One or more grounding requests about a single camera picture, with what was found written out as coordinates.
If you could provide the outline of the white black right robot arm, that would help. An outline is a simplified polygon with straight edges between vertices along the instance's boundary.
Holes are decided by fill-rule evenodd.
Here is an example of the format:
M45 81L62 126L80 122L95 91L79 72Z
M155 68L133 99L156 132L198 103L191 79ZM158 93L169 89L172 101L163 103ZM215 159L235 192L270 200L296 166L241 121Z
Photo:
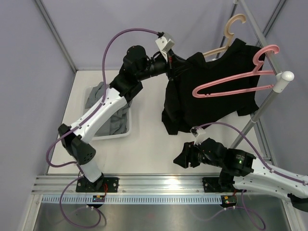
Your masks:
M267 164L254 154L226 148L208 138L203 142L186 142L181 153L173 160L182 168L200 164L221 169L218 186L268 194L291 202L298 210L308 210L308 177Z

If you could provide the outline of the white plastic basket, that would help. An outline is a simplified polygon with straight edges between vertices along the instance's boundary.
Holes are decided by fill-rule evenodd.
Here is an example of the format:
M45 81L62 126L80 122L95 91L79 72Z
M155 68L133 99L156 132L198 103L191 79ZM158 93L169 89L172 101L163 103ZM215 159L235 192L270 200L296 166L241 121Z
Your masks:
M103 95L103 83L85 88L82 114L85 114ZM114 113L95 133L93 141L122 138L130 133L131 102Z

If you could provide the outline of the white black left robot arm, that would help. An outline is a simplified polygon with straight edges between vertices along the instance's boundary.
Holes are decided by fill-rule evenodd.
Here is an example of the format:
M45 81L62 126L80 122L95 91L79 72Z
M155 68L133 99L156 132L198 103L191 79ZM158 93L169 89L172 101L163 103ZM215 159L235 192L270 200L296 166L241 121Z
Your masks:
M98 129L114 113L132 101L142 90L143 80L160 74L175 79L188 70L189 65L187 60L177 56L172 50L159 51L149 58L144 47L132 46L123 58L118 75L104 91L102 98L75 123L59 126L62 146L76 160L91 191L98 192L105 186L104 175L94 160L96 151L90 145Z

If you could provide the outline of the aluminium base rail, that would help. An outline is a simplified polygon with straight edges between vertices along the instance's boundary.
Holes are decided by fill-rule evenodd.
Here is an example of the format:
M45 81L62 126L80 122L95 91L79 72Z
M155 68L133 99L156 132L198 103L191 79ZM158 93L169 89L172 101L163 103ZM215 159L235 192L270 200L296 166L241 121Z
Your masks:
M141 174L111 174L105 176L108 185L107 192L114 189L117 195L149 194L149 195L189 195L203 194L203 175L141 175ZM65 186L67 194L77 194L78 183L74 180L77 175L42 175L36 176L32 187L32 194L60 194Z

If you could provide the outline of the grey shirt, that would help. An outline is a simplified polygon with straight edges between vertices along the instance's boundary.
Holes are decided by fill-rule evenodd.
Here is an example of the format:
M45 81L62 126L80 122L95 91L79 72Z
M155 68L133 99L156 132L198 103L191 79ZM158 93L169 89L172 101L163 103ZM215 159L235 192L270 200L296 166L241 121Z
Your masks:
M104 124L114 113L128 104L124 98L121 98L120 93L117 90L110 87L108 84L105 85L104 82L102 83L102 97L88 110L88 112L91 113L98 106L100 107L99 111L90 119L91 122L96 122L96 125L99 125L102 122Z

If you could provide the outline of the silver clothes rack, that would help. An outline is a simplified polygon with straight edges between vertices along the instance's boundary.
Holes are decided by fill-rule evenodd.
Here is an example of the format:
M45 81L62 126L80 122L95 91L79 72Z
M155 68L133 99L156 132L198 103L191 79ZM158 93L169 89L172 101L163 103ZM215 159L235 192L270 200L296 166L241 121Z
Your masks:
M286 5L286 0L280 0L277 2L274 10L272 11L264 29L260 29L253 13L249 9L246 1L244 0L235 0L233 2L233 9L231 17L234 17L235 10L237 5L241 5L242 9L245 12L246 17L248 18L249 24L253 29L253 32L257 38L257 45L259 45L262 51L265 53L267 61L270 65L270 70L268 72L263 71L260 72L259 75L265 75L266 73L272 76L275 76L275 84L269 95L263 101L259 109L251 116L249 122L245 125L242 130L244 135L248 134L250 130L259 123L261 116L264 112L270 107L271 103L277 98L278 94L281 93L288 84L294 79L293 72L290 71L282 71L281 67L279 66L278 60L274 54L274 47L270 46L267 42L267 35L271 31L274 26L274 23L277 21L278 16L282 12L282 9Z

